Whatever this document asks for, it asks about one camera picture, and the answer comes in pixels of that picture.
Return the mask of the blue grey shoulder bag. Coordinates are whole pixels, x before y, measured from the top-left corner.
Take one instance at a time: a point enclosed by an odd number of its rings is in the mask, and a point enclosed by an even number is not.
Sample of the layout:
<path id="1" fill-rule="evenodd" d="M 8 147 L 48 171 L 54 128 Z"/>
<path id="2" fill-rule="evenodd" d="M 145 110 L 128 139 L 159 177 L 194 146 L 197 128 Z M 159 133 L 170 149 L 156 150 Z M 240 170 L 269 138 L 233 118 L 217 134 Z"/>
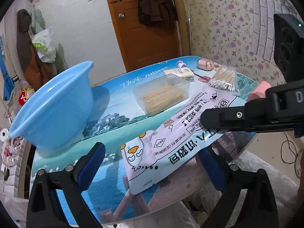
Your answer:
<path id="1" fill-rule="evenodd" d="M 0 38 L 0 46 L 1 46 L 1 59 L 0 59 L 1 74 L 2 74 L 3 80 L 4 80 L 3 100 L 8 101 L 8 100 L 10 100 L 11 93 L 14 90 L 14 82 L 13 82 L 12 78 L 8 75 L 8 72 L 7 72 L 7 69 L 5 66 L 4 48 L 3 48 L 2 38 Z"/>

